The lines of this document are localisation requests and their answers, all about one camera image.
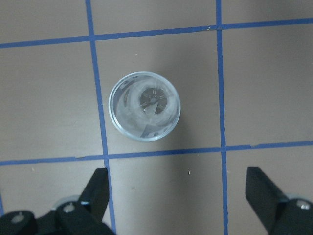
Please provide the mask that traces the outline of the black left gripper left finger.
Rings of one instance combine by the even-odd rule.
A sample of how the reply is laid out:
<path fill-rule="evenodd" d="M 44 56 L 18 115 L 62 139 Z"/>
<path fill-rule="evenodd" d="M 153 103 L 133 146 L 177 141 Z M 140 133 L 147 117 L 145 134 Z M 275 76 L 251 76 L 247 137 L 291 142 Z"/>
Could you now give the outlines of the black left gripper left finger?
<path fill-rule="evenodd" d="M 106 168 L 95 170 L 80 195 L 59 199 L 53 207 L 53 235 L 108 235 L 102 222 L 109 202 L 109 181 Z"/>

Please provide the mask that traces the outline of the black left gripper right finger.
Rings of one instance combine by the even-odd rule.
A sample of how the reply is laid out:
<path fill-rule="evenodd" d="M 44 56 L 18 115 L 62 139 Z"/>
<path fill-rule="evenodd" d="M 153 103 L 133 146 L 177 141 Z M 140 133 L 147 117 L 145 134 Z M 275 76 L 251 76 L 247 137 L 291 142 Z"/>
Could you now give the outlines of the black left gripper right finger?
<path fill-rule="evenodd" d="M 246 199 L 269 235 L 313 233 L 313 203 L 286 195 L 259 167 L 247 168 Z"/>

